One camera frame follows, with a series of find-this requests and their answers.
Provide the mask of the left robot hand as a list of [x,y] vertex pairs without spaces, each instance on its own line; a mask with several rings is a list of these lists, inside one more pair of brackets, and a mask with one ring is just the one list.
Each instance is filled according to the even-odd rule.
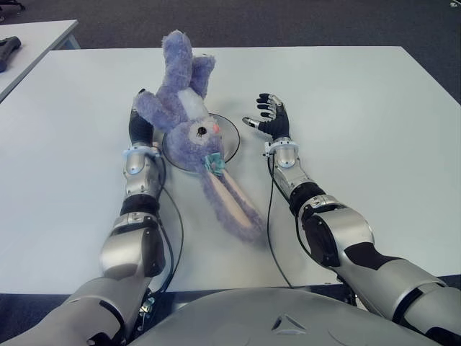
[[145,89],[141,89],[135,96],[130,110],[128,132],[132,145],[152,145],[154,132],[152,120],[155,111],[155,97]]

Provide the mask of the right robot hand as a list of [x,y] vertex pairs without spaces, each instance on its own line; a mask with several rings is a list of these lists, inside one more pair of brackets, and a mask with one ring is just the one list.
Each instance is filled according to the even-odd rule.
[[244,124],[266,133],[272,137],[273,141],[290,137],[289,118],[285,104],[279,97],[270,93],[262,93],[256,99],[256,108],[260,111],[261,120],[243,117]]

